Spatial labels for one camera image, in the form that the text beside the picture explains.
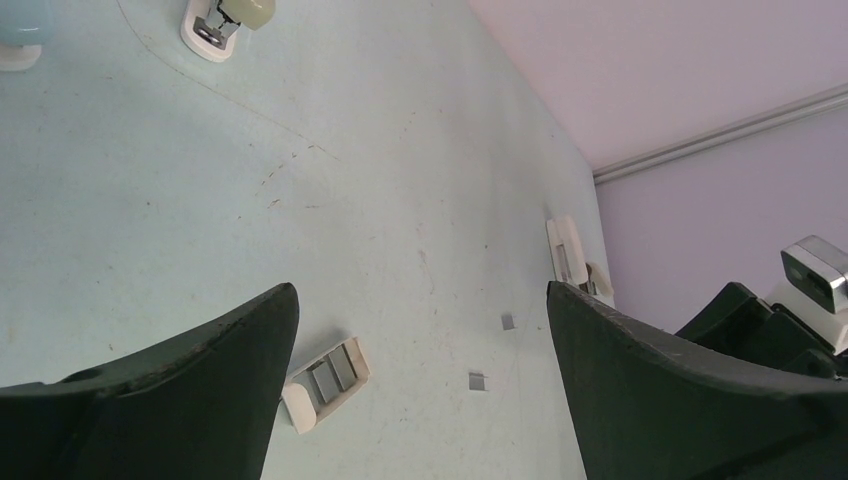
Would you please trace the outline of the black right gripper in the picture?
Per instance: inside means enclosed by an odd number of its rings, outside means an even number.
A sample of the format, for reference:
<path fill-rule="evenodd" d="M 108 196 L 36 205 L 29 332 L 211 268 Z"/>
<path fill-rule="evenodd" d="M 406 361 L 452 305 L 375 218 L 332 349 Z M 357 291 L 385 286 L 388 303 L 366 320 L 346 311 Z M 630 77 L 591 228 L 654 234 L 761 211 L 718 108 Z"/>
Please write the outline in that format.
<path fill-rule="evenodd" d="M 785 372 L 847 377 L 847 355 L 833 348 L 786 306 L 767 304 L 730 282 L 676 335 L 718 353 Z"/>

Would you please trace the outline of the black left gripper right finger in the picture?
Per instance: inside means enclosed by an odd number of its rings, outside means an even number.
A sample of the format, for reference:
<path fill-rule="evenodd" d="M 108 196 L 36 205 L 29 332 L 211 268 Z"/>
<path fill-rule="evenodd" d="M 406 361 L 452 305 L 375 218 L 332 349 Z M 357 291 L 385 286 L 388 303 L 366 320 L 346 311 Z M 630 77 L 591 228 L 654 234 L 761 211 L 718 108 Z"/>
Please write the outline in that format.
<path fill-rule="evenodd" d="M 565 283 L 547 312 L 588 478 L 846 477 L 847 377 L 739 360 Z"/>

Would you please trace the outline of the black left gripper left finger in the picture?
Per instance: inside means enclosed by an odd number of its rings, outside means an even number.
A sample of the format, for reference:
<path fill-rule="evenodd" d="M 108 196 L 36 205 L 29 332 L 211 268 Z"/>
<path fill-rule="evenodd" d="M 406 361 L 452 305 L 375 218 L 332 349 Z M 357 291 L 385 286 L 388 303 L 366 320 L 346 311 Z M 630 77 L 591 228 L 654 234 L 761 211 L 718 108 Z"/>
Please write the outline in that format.
<path fill-rule="evenodd" d="M 5 479 L 258 479 L 299 324 L 295 287 L 114 361 L 1 391 Z"/>

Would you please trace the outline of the staple box tray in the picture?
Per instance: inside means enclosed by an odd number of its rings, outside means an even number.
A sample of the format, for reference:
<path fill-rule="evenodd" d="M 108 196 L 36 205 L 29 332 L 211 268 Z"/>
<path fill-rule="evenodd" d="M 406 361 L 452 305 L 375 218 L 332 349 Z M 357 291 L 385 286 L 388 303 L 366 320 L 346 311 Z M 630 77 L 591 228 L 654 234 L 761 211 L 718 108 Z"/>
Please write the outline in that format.
<path fill-rule="evenodd" d="M 358 393 L 371 376 L 358 337 L 326 349 L 289 374 L 281 392 L 293 429 L 298 435 L 314 430 Z"/>

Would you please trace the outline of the silver staple strip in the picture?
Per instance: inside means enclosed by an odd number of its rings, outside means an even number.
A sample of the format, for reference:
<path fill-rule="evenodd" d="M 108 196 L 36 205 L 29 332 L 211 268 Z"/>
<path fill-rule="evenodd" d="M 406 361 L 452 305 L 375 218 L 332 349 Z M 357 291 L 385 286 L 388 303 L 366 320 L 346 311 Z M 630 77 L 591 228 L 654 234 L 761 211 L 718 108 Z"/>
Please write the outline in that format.
<path fill-rule="evenodd" d="M 487 390 L 486 379 L 487 379 L 487 377 L 481 372 L 469 372 L 468 373 L 468 388 L 469 388 L 469 390 L 474 391 L 474 392 L 485 392 Z"/>
<path fill-rule="evenodd" d="M 511 331 L 515 329 L 515 320 L 514 316 L 511 313 L 505 313 L 501 315 L 501 324 L 502 329 L 504 331 Z"/>

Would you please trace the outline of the light blue white stapler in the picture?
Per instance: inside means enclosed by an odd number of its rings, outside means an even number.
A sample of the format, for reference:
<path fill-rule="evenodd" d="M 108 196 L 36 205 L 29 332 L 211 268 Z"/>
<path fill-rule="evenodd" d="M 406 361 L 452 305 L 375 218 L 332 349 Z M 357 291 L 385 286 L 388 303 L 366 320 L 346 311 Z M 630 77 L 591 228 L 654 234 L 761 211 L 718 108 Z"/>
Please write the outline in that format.
<path fill-rule="evenodd" d="M 1 71 L 33 67 L 55 30 L 48 0 L 1 0 Z"/>

